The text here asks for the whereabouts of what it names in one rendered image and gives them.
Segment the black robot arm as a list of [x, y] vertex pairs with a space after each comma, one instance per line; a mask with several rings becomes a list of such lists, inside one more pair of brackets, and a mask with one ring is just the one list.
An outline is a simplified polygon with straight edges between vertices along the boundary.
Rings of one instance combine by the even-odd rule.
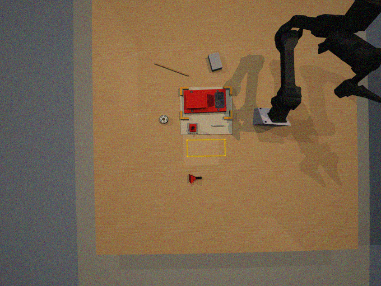
[[354, 33], [365, 31], [380, 13], [381, 0], [355, 0], [345, 15], [295, 15], [282, 25], [274, 37], [275, 47], [280, 52], [281, 88], [271, 98], [272, 108], [267, 113], [270, 120], [287, 122], [289, 111], [301, 103], [302, 89], [295, 85], [294, 48], [303, 29], [310, 30], [315, 37], [326, 38], [318, 44], [318, 54], [329, 50], [339, 58], [340, 53], [359, 38]]

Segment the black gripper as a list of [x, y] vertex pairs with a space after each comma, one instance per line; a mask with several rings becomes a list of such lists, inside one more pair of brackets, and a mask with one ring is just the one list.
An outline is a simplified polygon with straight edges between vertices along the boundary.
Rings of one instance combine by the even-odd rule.
[[340, 53], [339, 58], [354, 68], [358, 73], [353, 78], [347, 79], [338, 85], [338, 87], [334, 89], [334, 93], [339, 98], [356, 95], [381, 103], [381, 97], [368, 90], [364, 85], [358, 86], [359, 81], [381, 64], [381, 59], [376, 61], [379, 56], [381, 56], [381, 51], [362, 38], [356, 38], [351, 42]]

